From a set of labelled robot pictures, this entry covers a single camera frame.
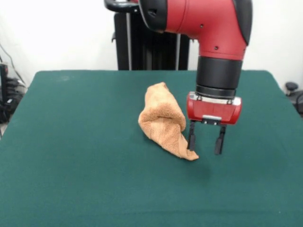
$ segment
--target green tablecloth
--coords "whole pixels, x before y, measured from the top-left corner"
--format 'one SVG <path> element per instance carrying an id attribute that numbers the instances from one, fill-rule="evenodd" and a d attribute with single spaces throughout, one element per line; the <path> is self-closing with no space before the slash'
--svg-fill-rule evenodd
<path id="1" fill-rule="evenodd" d="M 0 227 L 302 227 L 303 122 L 269 73 L 242 73 L 222 156 L 216 126 L 196 126 L 195 162 L 145 137 L 146 88 L 186 114 L 195 77 L 39 72 L 0 142 Z"/>

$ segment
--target cable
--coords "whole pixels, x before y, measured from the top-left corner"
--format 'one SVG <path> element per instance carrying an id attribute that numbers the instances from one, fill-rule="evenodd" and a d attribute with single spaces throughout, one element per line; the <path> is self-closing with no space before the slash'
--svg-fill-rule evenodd
<path id="1" fill-rule="evenodd" d="M 22 79 L 22 77 L 20 76 L 20 74 L 17 72 L 17 70 L 15 68 L 12 57 L 9 55 L 9 53 L 7 53 L 7 51 L 4 49 L 4 47 L 2 46 L 1 43 L 0 43 L 0 47 L 3 50 L 3 52 L 9 57 L 10 62 L 11 62 L 11 66 L 12 66 L 13 70 L 15 71 L 15 73 L 17 74 L 17 76 L 19 77 L 19 79 L 22 81 L 23 84 L 25 84 L 24 80 Z"/>

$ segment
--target crumpled towel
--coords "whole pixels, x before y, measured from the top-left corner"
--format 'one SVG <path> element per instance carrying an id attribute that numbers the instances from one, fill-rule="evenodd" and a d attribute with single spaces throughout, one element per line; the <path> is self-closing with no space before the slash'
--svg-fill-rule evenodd
<path id="1" fill-rule="evenodd" d="M 190 161 L 199 158 L 187 149 L 187 140 L 181 133 L 186 126 L 185 116 L 164 82 L 147 88 L 138 123 L 149 139 L 171 154 Z"/>

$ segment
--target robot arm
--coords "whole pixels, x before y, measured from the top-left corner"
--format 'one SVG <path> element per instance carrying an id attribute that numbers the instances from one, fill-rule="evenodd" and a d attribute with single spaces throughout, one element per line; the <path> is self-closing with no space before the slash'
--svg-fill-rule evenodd
<path id="1" fill-rule="evenodd" d="M 191 120 L 188 149 L 194 150 L 195 122 L 220 125 L 215 154 L 221 154 L 226 125 L 235 124 L 236 97 L 252 26 L 251 0 L 139 0 L 148 28 L 185 34 L 199 41 L 196 91 L 187 96 Z"/>

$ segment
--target white wall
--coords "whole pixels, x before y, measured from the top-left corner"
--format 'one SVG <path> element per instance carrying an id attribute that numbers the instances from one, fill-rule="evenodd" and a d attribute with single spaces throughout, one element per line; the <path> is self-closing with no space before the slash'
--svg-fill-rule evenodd
<path id="1" fill-rule="evenodd" d="M 0 42 L 29 84 L 39 70 L 116 70 L 113 12 L 103 0 L 0 0 Z M 270 71 L 282 87 L 303 87 L 303 2 L 253 0 L 251 44 L 244 69 Z M 0 54 L 8 61 L 4 53 Z M 196 69 L 198 44 L 189 68 Z"/>

